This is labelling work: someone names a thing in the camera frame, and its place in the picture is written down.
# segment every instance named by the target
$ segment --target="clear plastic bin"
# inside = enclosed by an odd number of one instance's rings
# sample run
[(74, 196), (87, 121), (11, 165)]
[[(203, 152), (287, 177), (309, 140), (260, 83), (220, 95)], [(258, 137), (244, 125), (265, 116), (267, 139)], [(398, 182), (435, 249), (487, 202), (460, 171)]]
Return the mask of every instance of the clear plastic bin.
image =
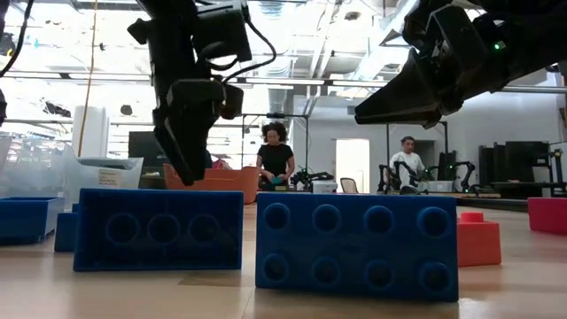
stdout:
[(69, 155), (63, 142), (0, 137), (0, 197), (64, 197)]
[(66, 208), (79, 202), (82, 188), (137, 189), (144, 159), (69, 158)]

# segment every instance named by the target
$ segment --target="woman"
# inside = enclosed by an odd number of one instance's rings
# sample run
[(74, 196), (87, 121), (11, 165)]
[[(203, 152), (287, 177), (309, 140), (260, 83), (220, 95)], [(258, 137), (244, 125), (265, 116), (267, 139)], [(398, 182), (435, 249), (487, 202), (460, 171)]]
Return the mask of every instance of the woman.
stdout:
[(264, 142), (258, 150), (256, 166), (260, 169), (262, 183), (273, 183), (278, 177), (278, 185), (287, 185), (295, 169), (295, 160), (291, 147), (285, 144), (287, 131), (280, 122), (269, 123), (262, 127)]

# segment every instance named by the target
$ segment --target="orange bin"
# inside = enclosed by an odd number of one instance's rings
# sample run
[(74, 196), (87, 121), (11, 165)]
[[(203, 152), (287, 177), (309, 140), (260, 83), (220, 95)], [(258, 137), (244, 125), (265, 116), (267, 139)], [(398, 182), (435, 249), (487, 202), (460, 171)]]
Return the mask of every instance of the orange bin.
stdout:
[(192, 186), (183, 185), (181, 179), (169, 164), (163, 165), (166, 187), (169, 190), (187, 191), (242, 191), (245, 194), (245, 204), (256, 200), (260, 170), (257, 167), (234, 169), (211, 169), (205, 171), (205, 179), (196, 181)]

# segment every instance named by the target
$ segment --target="yellow rope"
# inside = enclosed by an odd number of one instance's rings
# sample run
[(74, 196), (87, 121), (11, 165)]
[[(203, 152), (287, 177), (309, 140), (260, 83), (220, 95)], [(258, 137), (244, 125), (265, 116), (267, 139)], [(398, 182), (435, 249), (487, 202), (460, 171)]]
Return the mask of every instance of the yellow rope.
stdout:
[(85, 109), (82, 112), (81, 134), (79, 135), (79, 150), (77, 152), (77, 157), (81, 157), (81, 153), (82, 153), (82, 138), (83, 135), (85, 134), (85, 123), (87, 122), (87, 110), (89, 108), (90, 84), (92, 83), (92, 72), (95, 69), (95, 39), (97, 34), (97, 9), (98, 9), (98, 0), (95, 0), (93, 22), (92, 22), (92, 42), (90, 44), (90, 70), (89, 70), (89, 79), (87, 81), (87, 98), (85, 100)]

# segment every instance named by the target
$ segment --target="chair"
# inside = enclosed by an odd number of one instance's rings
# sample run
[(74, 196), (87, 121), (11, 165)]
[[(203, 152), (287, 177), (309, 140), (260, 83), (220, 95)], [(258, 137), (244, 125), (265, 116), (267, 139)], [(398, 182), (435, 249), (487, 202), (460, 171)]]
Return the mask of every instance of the chair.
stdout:
[(356, 181), (350, 177), (341, 178), (340, 186), (343, 188), (343, 192), (346, 194), (358, 194), (358, 189), (356, 188)]

